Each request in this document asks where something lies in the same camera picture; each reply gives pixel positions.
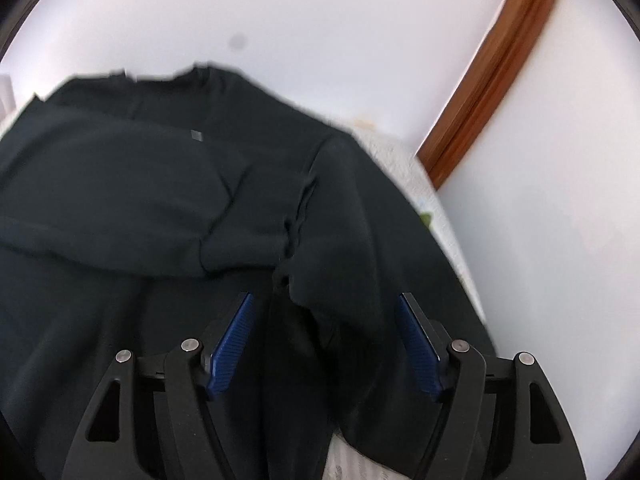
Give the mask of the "fruit print white tablecloth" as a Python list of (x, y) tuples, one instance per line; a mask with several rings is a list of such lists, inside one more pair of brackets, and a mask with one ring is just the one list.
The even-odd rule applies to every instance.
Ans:
[[(432, 181), (414, 156), (413, 150), (399, 140), (377, 132), (373, 126), (365, 122), (337, 122), (335, 125), (356, 139), (386, 173), (386, 176), (396, 184), (406, 199), (412, 203), (454, 268), (475, 313), (482, 322), (485, 322), (486, 314), (480, 303), (480, 296), (463, 258), (454, 230), (450, 226)], [(401, 479), (403, 475), (375, 463), (374, 460), (357, 452), (341, 434), (334, 434), (322, 477), (325, 479)]]

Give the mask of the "brown wooden door frame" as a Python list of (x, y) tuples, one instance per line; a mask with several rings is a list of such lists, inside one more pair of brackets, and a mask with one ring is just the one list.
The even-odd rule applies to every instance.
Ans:
[(555, 0), (504, 0), (460, 84), (416, 156), (435, 188), (472, 148), (523, 68)]

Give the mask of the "black long-sleeve sweatshirt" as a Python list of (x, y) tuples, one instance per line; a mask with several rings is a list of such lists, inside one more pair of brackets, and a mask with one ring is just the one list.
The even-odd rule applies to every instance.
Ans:
[(67, 81), (1, 141), (1, 409), (48, 479), (120, 350), (152, 356), (250, 292), (264, 310), (210, 407), (241, 479), (318, 479), (334, 434), (410, 476), (438, 414), (403, 292), (484, 353), (432, 233), (348, 133), (243, 76)]

